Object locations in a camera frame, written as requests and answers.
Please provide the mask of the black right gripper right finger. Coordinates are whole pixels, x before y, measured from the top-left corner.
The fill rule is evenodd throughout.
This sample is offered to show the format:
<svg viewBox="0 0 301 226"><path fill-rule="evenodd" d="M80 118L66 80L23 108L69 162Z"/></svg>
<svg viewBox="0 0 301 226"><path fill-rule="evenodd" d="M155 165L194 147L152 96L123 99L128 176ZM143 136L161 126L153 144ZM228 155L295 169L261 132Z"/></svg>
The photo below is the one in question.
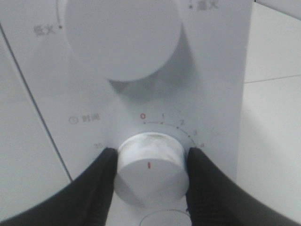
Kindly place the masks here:
<svg viewBox="0 0 301 226"><path fill-rule="evenodd" d="M197 147L187 157L187 210L193 226L297 226L228 178Z"/></svg>

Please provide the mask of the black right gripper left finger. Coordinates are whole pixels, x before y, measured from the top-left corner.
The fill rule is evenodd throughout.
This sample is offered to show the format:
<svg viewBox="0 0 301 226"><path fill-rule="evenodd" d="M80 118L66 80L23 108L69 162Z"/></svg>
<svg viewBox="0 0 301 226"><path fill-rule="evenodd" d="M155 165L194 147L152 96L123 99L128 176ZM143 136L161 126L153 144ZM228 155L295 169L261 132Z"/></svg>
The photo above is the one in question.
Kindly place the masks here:
<svg viewBox="0 0 301 226"><path fill-rule="evenodd" d="M2 226L104 226L113 196L117 150L105 148L67 187Z"/></svg>

